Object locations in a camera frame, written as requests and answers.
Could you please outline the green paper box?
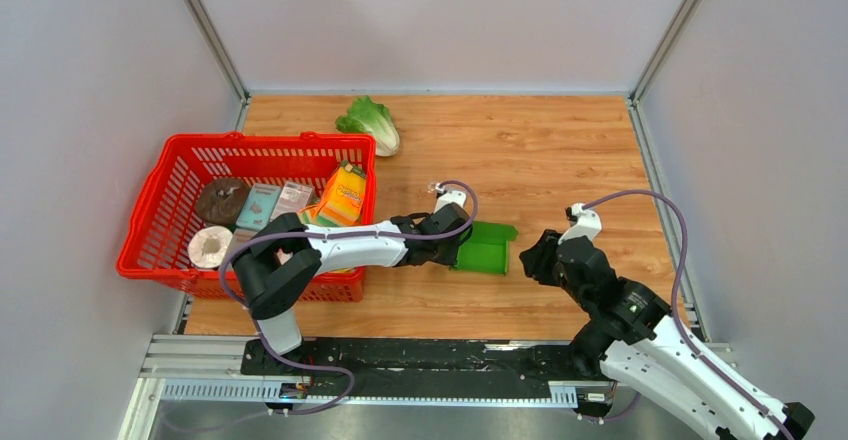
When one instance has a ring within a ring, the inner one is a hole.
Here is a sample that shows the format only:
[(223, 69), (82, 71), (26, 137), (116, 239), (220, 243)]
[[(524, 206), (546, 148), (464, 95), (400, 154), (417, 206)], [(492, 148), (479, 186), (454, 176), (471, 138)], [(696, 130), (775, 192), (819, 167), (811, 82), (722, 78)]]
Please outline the green paper box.
[(475, 221), (470, 237), (460, 246), (455, 270), (506, 275), (509, 270), (510, 244), (518, 230), (508, 224)]

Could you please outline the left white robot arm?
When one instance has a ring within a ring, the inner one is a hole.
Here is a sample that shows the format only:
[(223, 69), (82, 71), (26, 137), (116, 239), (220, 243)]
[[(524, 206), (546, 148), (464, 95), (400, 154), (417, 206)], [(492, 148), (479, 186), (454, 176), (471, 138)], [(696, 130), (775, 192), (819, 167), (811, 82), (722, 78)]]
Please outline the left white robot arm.
[(293, 306), (315, 277), (371, 266), (452, 266), (472, 223), (473, 215), (455, 203), (352, 227), (309, 225), (286, 213), (228, 254), (221, 267), (235, 272), (267, 361), (291, 375), (306, 358)]

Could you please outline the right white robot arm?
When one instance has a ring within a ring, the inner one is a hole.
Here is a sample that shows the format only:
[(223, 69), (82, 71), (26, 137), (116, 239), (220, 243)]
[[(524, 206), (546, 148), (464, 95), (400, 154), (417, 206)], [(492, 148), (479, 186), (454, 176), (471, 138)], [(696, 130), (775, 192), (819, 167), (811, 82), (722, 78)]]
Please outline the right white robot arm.
[(579, 376), (624, 383), (703, 439), (802, 439), (815, 416), (754, 386), (679, 327), (670, 305), (619, 276), (585, 236), (546, 230), (520, 253), (524, 273), (564, 290), (589, 320), (569, 345)]

